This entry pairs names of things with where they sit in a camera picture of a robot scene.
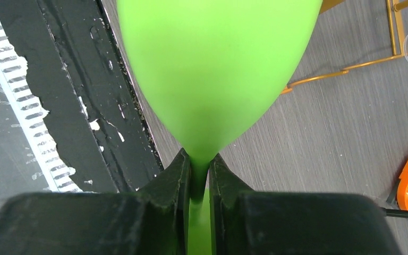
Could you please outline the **green wine glass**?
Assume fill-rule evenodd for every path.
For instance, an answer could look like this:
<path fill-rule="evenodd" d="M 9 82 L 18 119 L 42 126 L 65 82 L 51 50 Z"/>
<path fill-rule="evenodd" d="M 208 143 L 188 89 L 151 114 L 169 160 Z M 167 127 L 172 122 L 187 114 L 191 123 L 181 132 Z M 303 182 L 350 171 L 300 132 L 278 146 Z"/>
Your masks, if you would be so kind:
<path fill-rule="evenodd" d="M 118 1 L 133 76 L 190 160 L 188 254 L 212 254 L 215 157 L 285 89 L 322 1 Z"/>

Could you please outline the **gold wire glass rack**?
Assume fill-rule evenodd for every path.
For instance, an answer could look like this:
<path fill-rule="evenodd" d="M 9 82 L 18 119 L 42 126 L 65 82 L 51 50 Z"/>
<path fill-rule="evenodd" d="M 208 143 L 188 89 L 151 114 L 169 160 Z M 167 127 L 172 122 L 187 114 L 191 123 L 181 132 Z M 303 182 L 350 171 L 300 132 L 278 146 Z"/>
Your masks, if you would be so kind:
<path fill-rule="evenodd" d="M 323 1 L 316 28 L 282 94 L 408 57 L 408 1 Z"/>

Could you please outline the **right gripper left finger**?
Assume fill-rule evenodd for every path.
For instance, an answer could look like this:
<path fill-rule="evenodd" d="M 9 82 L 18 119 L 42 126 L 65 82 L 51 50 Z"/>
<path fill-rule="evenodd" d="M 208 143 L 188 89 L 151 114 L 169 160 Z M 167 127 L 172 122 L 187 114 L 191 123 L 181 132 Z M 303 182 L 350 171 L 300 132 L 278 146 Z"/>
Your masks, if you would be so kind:
<path fill-rule="evenodd" d="M 186 254 L 190 158 L 135 192 L 24 193 L 0 209 L 0 254 Z"/>

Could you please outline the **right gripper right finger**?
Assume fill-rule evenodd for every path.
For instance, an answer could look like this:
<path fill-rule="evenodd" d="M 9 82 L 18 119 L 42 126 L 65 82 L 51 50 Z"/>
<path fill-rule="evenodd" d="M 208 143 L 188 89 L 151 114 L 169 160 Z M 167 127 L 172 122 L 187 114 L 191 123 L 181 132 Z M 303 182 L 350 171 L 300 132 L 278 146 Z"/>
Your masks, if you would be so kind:
<path fill-rule="evenodd" d="M 209 167 L 213 254 L 400 254 L 384 212 L 359 194 L 260 192 L 221 156 Z"/>

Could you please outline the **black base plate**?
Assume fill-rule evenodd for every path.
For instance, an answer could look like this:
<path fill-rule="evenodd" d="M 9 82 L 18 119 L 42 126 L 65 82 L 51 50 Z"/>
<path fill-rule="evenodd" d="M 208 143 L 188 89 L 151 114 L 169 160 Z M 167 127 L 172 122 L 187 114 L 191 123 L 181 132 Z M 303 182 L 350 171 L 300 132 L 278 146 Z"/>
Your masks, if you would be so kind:
<path fill-rule="evenodd" d="M 8 84 L 62 192 L 137 191 L 163 167 L 103 1 L 0 1 L 28 68 Z"/>

